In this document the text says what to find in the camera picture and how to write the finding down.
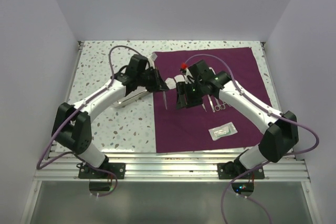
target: metal tool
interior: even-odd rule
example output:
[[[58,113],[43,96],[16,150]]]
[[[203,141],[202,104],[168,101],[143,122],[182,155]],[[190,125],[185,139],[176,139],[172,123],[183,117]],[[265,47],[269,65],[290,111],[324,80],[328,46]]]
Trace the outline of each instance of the metal tool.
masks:
[[[206,108],[205,108],[205,105],[204,105],[204,103],[202,103],[202,107],[204,108],[204,110],[205,110],[205,112],[206,112]]]
[[[146,95],[150,94],[150,92],[147,91],[147,89],[144,89],[141,87],[141,89],[137,89],[130,94],[128,94],[126,97],[123,99],[120,99],[112,104],[114,107],[121,107],[121,106],[126,106],[127,104],[130,104],[134,102],[135,100],[144,97]]]
[[[211,100],[210,95],[208,95],[208,98],[209,98],[210,106],[212,108],[212,112],[215,112],[214,105],[212,104],[212,100]]]
[[[215,100],[216,100],[216,103],[217,103],[217,106],[215,106],[215,111],[224,110],[226,108],[225,104],[220,104],[219,100],[217,98],[215,98]]]
[[[163,102],[164,102],[164,107],[166,108],[166,110],[168,109],[168,107],[167,107],[167,96],[166,96],[166,92],[165,91],[163,91],[162,92],[162,94],[163,94]]]

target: red object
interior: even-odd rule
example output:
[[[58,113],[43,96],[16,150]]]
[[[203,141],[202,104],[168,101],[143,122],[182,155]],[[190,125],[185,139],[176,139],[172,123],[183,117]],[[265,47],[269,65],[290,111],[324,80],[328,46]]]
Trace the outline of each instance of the red object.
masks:
[[[188,66],[187,66],[186,63],[182,63],[182,64],[181,64],[181,69],[185,70],[187,67],[188,67]]]

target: glass panel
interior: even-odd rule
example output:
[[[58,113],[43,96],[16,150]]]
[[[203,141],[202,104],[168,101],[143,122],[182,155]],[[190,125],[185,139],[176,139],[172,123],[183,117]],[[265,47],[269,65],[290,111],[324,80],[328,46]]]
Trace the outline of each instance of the glass panel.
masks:
[[[220,201],[226,183],[120,181],[112,195],[89,196],[88,182],[43,182],[32,223],[224,223]],[[274,224],[312,223],[301,183],[258,183],[252,196]],[[229,223],[269,223],[265,212],[233,191],[224,201]]]

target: white packet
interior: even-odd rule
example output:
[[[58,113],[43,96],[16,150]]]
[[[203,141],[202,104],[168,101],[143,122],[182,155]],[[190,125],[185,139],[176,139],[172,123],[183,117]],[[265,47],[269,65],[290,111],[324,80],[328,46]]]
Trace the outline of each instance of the white packet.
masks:
[[[233,122],[226,123],[222,126],[213,128],[209,130],[211,138],[213,141],[216,141],[224,136],[231,136],[236,134],[238,131],[236,127],[233,125]]]

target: cable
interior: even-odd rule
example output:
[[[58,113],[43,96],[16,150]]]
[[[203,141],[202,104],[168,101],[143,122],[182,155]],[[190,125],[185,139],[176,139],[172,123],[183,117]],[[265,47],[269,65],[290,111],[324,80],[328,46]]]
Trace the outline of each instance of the cable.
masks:
[[[112,188],[112,182],[113,182],[113,177],[110,176],[110,175],[108,174],[108,177],[107,177],[107,184],[109,185],[110,190],[113,190],[113,188]],[[104,187],[103,185],[100,186],[100,187],[94,187],[94,188],[89,187],[90,192],[91,192],[92,190],[93,190],[93,191],[102,191],[103,189],[105,189],[105,187]]]
[[[118,45],[118,46],[114,46],[111,48],[110,52],[109,52],[109,64],[110,64],[110,68],[111,68],[111,72],[112,72],[112,76],[111,76],[111,79],[114,79],[114,71],[113,71],[113,65],[112,65],[112,52],[113,50],[115,50],[116,48],[126,48],[128,50],[131,50],[133,52],[135,52],[136,54],[138,55],[141,55],[141,53],[139,53],[138,51],[136,51],[135,49],[131,48],[131,47],[128,47],[128,46],[124,46],[124,45]]]
[[[219,58],[219,57],[217,57],[217,56],[214,56],[214,55],[209,55],[209,54],[197,54],[197,55],[193,55],[193,56],[191,56],[190,58],[188,58],[188,59],[186,60],[185,63],[187,63],[189,60],[191,60],[191,59],[193,59],[193,58],[195,58],[195,57],[198,57],[198,56],[208,56],[208,57],[212,57],[212,58],[215,58],[215,59],[219,60],[221,63],[223,63],[224,66],[226,67],[226,69],[228,70],[229,74],[231,75],[232,82],[233,82],[235,88],[238,90],[238,92],[239,92],[245,99],[247,99],[250,103],[252,103],[254,106],[256,106],[257,108],[261,109],[262,111],[264,111],[264,112],[266,112],[266,113],[269,113],[268,110],[264,109],[261,105],[259,105],[258,103],[256,103],[256,102],[255,102],[254,100],[252,100],[248,95],[246,95],[244,92],[241,91],[241,88],[238,86],[238,84],[237,84],[237,82],[236,82],[236,79],[235,79],[235,77],[234,77],[234,75],[233,75],[233,73],[232,73],[232,71],[231,71],[231,68],[230,68],[230,67],[228,66],[228,64],[226,64],[226,62],[223,61],[221,58]],[[313,129],[311,129],[311,128],[309,128],[309,127],[307,127],[307,126],[305,126],[305,125],[303,125],[303,124],[301,124],[301,123],[298,123],[298,122],[295,122],[295,121],[292,121],[292,120],[283,118],[282,116],[278,116],[278,115],[276,115],[276,114],[274,114],[274,113],[269,113],[269,114],[270,114],[271,116],[274,116],[274,117],[277,118],[277,119],[283,120],[283,121],[285,121],[285,122],[287,122],[287,123],[294,124],[294,125],[296,125],[296,126],[299,126],[299,127],[303,128],[303,129],[309,131],[309,132],[312,133],[312,134],[314,135],[314,137],[316,138],[316,142],[315,142],[315,144],[314,144],[312,147],[307,148],[307,149],[302,150],[302,151],[298,151],[298,152],[287,153],[287,154],[285,154],[285,156],[306,153],[306,152],[312,151],[313,149],[315,149],[315,148],[319,145],[319,143],[320,143],[320,139],[319,139],[317,133],[316,133]],[[268,161],[268,162],[265,162],[265,163],[263,163],[263,164],[261,164],[261,165],[258,165],[258,166],[256,166],[256,167],[254,167],[254,168],[252,168],[252,169],[250,169],[250,170],[247,170],[246,172],[240,174],[239,176],[237,176],[237,177],[235,177],[233,180],[231,180],[231,181],[229,182],[228,186],[224,189],[220,203],[221,203],[222,217],[223,217],[223,219],[224,219],[224,221],[225,221],[226,224],[228,224],[228,222],[227,222],[227,219],[226,219],[226,217],[225,217],[225,213],[224,213],[224,209],[223,209],[223,203],[224,203],[224,196],[225,196],[225,194],[226,194],[226,191],[229,189],[230,185],[231,185],[235,180],[237,180],[237,179],[239,179],[239,178],[245,176],[246,174],[248,174],[248,173],[250,173],[250,172],[252,172],[252,171],[254,171],[254,170],[256,170],[256,169],[261,168],[262,166],[264,166],[264,165],[266,165],[266,164],[268,164],[268,163],[269,163],[269,161]],[[267,214],[267,216],[268,216],[268,219],[269,219],[269,222],[270,222],[270,223],[273,223],[273,222],[272,222],[272,219],[271,219],[271,216],[270,216],[270,214],[267,212],[266,208],[265,208],[263,205],[261,205],[259,202],[257,202],[256,200],[254,200],[254,199],[250,199],[250,200],[253,201],[254,203],[258,204],[258,205],[259,205],[259,206],[266,212],[266,214]]]
[[[113,188],[111,188],[111,189],[110,189],[107,193],[105,193],[105,194],[97,193],[97,194],[95,195],[96,197],[104,197],[104,196],[108,196],[108,195],[110,195],[111,193],[114,192],[114,190],[116,189],[116,187],[117,187],[117,185],[118,185],[118,179],[117,179],[117,176],[116,176],[114,173],[110,172],[109,170],[103,170],[103,169],[96,168],[96,167],[90,165],[89,163],[86,163],[86,161],[85,161],[84,159],[80,158],[78,155],[75,155],[75,157],[78,158],[79,160],[81,160],[83,163],[87,164],[91,169],[96,170],[96,171],[101,172],[101,173],[107,173],[107,174],[111,175],[111,176],[116,180],[116,181],[115,181],[115,185],[113,186]]]
[[[251,181],[251,178],[252,178],[252,175],[251,175],[251,173],[249,174],[250,176],[249,176],[249,179],[248,179],[248,184],[250,183],[250,181]]]
[[[197,57],[197,56],[209,56],[209,57],[213,57],[217,60],[219,60],[221,63],[224,64],[224,66],[227,68],[229,74],[231,75],[231,78],[232,78],[232,83],[234,84],[235,88],[238,90],[239,93],[242,94],[243,97],[245,97],[250,103],[252,103],[254,106],[256,106],[257,108],[261,109],[262,111],[266,112],[266,113],[269,113],[267,109],[263,108],[261,105],[259,105],[258,103],[256,103],[254,100],[252,100],[247,94],[243,93],[240,89],[240,87],[238,86],[237,82],[236,82],[236,79],[231,71],[231,68],[228,66],[228,64],[226,64],[225,61],[223,61],[221,58],[217,57],[217,56],[214,56],[214,55],[208,55],[208,54],[198,54],[198,55],[193,55],[191,56],[189,59],[186,60],[185,63],[187,63],[189,60],[191,60],[192,58],[194,57]],[[306,153],[306,152],[309,152],[309,151],[312,151],[313,149],[315,149],[319,143],[320,143],[320,138],[319,136],[317,135],[317,133],[311,129],[310,127],[307,127],[301,123],[298,123],[298,122],[295,122],[295,121],[292,121],[292,120],[289,120],[287,118],[283,118],[282,116],[279,116],[279,115],[276,115],[276,114],[273,114],[273,113],[270,113],[271,116],[274,116],[275,118],[277,119],[280,119],[280,120],[283,120],[287,123],[291,123],[291,124],[294,124],[296,126],[299,126],[307,131],[309,131],[310,133],[312,133],[314,135],[314,137],[316,138],[316,142],[315,144],[308,148],[308,149],[305,149],[305,150],[302,150],[302,151],[298,151],[298,152],[291,152],[291,153],[287,153],[285,156],[288,156],[288,155],[296,155],[296,154],[302,154],[302,153]]]
[[[36,164],[36,169],[37,170],[40,170],[40,169],[43,169],[45,168],[46,166],[48,166],[49,164],[51,164],[52,162],[54,162],[55,160],[59,159],[60,157],[63,157],[67,154],[74,154],[73,152],[64,152],[64,153],[61,153],[60,155],[52,158],[51,160],[49,160],[48,162],[44,163],[43,165],[41,165],[42,161],[43,161],[43,158],[44,156],[47,154],[47,152],[50,150],[51,146],[52,146],[52,143],[53,141],[56,139],[56,137],[58,136],[58,134],[61,132],[61,130],[64,128],[65,125],[67,125],[76,115],[77,113],[83,109],[87,103],[89,103],[90,101],[92,101],[94,98],[96,98],[97,96],[101,95],[102,93],[104,93],[109,87],[112,86],[113,82],[114,82],[114,71],[113,71],[113,65],[112,65],[112,60],[111,60],[111,57],[112,57],[112,52],[113,50],[115,50],[116,48],[126,48],[126,49],[129,49],[129,50],[132,50],[134,51],[136,54],[138,55],[141,55],[138,51],[136,51],[135,49],[131,48],[131,47],[128,47],[128,46],[124,46],[124,45],[118,45],[118,46],[114,46],[111,48],[110,52],[109,52],[109,65],[110,65],[110,68],[111,68],[111,73],[112,73],[112,76],[111,76],[111,81],[110,83],[108,84],[107,88],[103,88],[101,89],[99,92],[97,92],[96,94],[92,95],[90,98],[88,98],[81,106],[79,106],[71,115],[69,115],[68,118],[66,118],[64,120],[64,122],[60,125],[60,127],[55,131],[55,133],[52,135],[49,143],[47,144],[47,146],[44,148],[44,150],[42,151],[42,154],[39,158],[39,160],[37,161],[37,164]],[[105,173],[108,173],[110,174],[111,176],[113,176],[116,181],[115,181],[115,186],[113,188],[113,190],[116,188],[118,182],[117,182],[117,177],[115,176],[115,174],[113,174],[112,172],[109,172],[107,170],[101,170],[101,169],[98,169],[98,168],[95,168],[93,166],[91,166],[90,164],[88,164],[88,166],[90,166],[92,169],[95,169],[97,171],[100,171],[100,172],[105,172]]]

